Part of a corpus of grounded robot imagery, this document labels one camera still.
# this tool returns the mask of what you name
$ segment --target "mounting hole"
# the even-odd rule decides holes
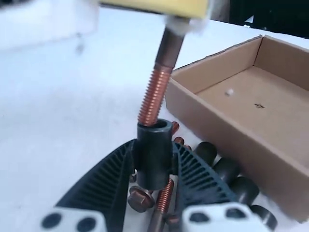
[[[225,215],[227,218],[246,218],[245,213],[237,208],[228,209]]]
[[[164,128],[168,125],[168,123],[165,120],[157,120],[157,122],[152,126],[154,128]]]
[[[44,229],[51,229],[60,223],[61,218],[60,213],[49,214],[42,220],[41,225]]]
[[[209,220],[209,217],[206,216],[204,213],[193,213],[190,216],[190,221],[192,222],[207,222]]]
[[[96,220],[93,217],[86,217],[80,220],[77,224],[78,232],[89,232],[92,231],[96,226]]]

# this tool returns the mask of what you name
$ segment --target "copper threaded rod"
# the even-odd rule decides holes
[[[154,70],[138,117],[139,123],[144,126],[153,126],[158,119],[162,100],[170,75],[175,67],[183,38],[183,36],[177,36],[167,28],[164,31],[155,59]]]
[[[174,181],[170,178],[168,185],[159,191],[157,200],[156,200],[156,210],[161,211],[162,213],[167,213],[169,210],[169,203],[173,193]]]
[[[173,193],[174,181],[169,179],[168,185],[159,191],[156,207],[151,216],[147,232],[162,232],[165,224],[165,216],[169,209],[170,199]]]
[[[170,73],[153,70],[147,93],[141,105],[139,122],[145,126],[154,125],[158,119]]]

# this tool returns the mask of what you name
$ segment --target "bolt thread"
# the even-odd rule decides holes
[[[170,178],[168,185],[166,185],[163,190],[159,191],[158,198],[156,200],[156,210],[161,211],[164,214],[168,212],[173,188],[174,181]]]
[[[169,78],[170,72],[154,68],[138,118],[144,126],[156,123]]]

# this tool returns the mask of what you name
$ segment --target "yellow component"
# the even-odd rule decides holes
[[[122,6],[166,15],[203,19],[209,0],[99,0],[101,3]]]

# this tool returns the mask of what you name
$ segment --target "screw head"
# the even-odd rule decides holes
[[[132,186],[130,188],[130,196],[127,199],[128,204],[132,209],[139,213],[145,212],[154,206],[155,200],[152,195],[139,186]]]

